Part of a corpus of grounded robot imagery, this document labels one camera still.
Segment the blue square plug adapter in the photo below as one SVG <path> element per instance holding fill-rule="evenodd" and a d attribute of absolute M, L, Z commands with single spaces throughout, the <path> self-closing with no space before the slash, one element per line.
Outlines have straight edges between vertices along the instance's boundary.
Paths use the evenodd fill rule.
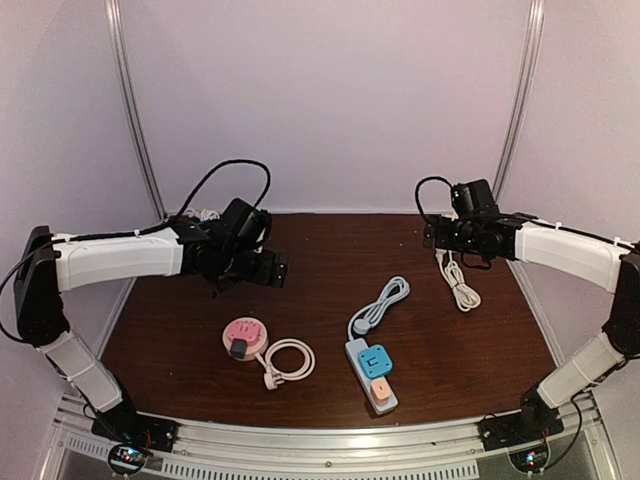
<path fill-rule="evenodd" d="M 385 347 L 380 344 L 363 350 L 357 358 L 362 371 L 370 380 L 384 377 L 393 370 L 393 361 Z"/>

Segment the round pink power socket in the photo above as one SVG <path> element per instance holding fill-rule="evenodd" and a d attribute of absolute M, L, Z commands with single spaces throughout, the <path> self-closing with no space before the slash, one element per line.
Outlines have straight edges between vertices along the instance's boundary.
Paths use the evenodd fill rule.
<path fill-rule="evenodd" d="M 226 337 L 226 329 L 234 320 L 254 320 L 262 324 L 260 340 L 254 345 L 248 345 L 246 357 L 243 361 L 236 360 L 229 355 L 231 341 Z M 277 390 L 286 382 L 297 382 L 308 378 L 315 370 L 316 356 L 313 349 L 305 342 L 296 338 L 284 338 L 271 343 L 268 330 L 263 322 L 253 317 L 240 317 L 227 324 L 222 333 L 222 343 L 227 354 L 239 362 L 257 361 L 264 369 L 263 382 L 267 390 Z M 295 371 L 280 370 L 273 362 L 274 356 L 282 350 L 296 350 L 302 355 L 302 365 Z"/>

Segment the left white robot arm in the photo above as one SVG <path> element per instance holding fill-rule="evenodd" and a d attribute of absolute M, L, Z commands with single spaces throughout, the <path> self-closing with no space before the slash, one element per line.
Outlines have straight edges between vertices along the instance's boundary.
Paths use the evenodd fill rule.
<path fill-rule="evenodd" d="M 125 404 L 126 392 L 70 326 L 62 293 L 139 277 L 199 275 L 219 286 L 248 282 L 280 288 L 288 257 L 265 249 L 272 216 L 235 198 L 220 214 L 186 210 L 143 230 L 53 234 L 34 228 L 20 261 L 4 279 L 13 286 L 14 342 L 42 352 L 99 413 L 123 444 L 137 442 L 144 424 Z"/>

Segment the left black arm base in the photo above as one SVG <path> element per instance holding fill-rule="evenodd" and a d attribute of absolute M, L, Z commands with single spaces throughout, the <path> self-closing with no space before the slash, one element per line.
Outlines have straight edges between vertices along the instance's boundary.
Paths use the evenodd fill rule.
<path fill-rule="evenodd" d="M 108 412 L 101 412 L 90 403 L 86 407 L 93 414 L 91 433 L 114 442 L 106 461 L 115 475 L 136 475 L 157 460 L 158 453 L 173 451 L 176 421 L 141 414 L 127 402 Z"/>

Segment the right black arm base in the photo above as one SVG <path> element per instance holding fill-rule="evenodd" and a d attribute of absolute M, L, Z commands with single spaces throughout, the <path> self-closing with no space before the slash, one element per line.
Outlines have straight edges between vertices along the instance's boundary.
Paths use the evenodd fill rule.
<path fill-rule="evenodd" d="M 485 451 L 511 449 L 511 465 L 519 473 L 534 475 L 550 463 L 549 438 L 562 433 L 564 424 L 557 409 L 541 400 L 525 400 L 518 412 L 485 415 L 477 428 Z"/>

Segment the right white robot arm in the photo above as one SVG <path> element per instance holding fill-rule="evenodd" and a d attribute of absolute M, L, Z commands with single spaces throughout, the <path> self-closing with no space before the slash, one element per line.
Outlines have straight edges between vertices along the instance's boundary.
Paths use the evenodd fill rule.
<path fill-rule="evenodd" d="M 513 419 L 519 440 L 535 440 L 557 408 L 639 357 L 639 246 L 620 239 L 499 209 L 485 179 L 450 184 L 453 215 L 420 214 L 423 244 L 435 251 L 479 258 L 488 270 L 496 258 L 549 267 L 588 281 L 612 294 L 608 320 L 599 334 L 527 393 L 526 407 Z"/>

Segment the light blue power strip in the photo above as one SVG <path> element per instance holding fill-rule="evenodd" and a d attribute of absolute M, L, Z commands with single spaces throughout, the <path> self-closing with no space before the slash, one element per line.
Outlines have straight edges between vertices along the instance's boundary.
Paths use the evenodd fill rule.
<path fill-rule="evenodd" d="M 366 336 L 382 321 L 387 310 L 396 303 L 403 301 L 410 293 L 410 285 L 402 276 L 392 277 L 383 287 L 375 301 L 359 309 L 349 320 L 347 325 L 347 341 L 344 345 L 345 354 L 351 364 L 356 378 L 369 401 L 376 416 L 384 416 L 397 408 L 399 401 L 391 385 L 392 396 L 386 405 L 376 405 L 370 392 L 371 381 L 362 371 L 358 354 L 377 344 L 369 344 Z"/>

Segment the salmon pink plug charger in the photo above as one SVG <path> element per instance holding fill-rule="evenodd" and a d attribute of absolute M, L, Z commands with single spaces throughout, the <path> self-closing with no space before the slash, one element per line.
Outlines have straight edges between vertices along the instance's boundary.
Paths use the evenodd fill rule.
<path fill-rule="evenodd" d="M 385 377 L 373 379 L 370 384 L 372 399 L 376 405 L 386 405 L 392 396 L 391 387 Z"/>

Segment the pink square plug adapter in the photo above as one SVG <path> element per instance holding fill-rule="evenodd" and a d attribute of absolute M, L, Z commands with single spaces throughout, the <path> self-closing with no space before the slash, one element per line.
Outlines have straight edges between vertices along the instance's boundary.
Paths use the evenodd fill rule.
<path fill-rule="evenodd" d="M 262 324 L 254 320 L 234 320 L 226 329 L 226 337 L 233 342 L 243 340 L 248 345 L 256 344 L 261 338 Z"/>

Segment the dark navy plug charger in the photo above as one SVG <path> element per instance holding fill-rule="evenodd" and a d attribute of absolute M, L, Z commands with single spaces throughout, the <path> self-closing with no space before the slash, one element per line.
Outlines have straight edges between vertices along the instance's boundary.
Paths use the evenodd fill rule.
<path fill-rule="evenodd" d="M 229 348 L 229 355 L 236 360 L 243 361 L 246 357 L 247 349 L 248 349 L 248 344 L 246 340 L 235 338 L 231 342 L 231 346 Z"/>

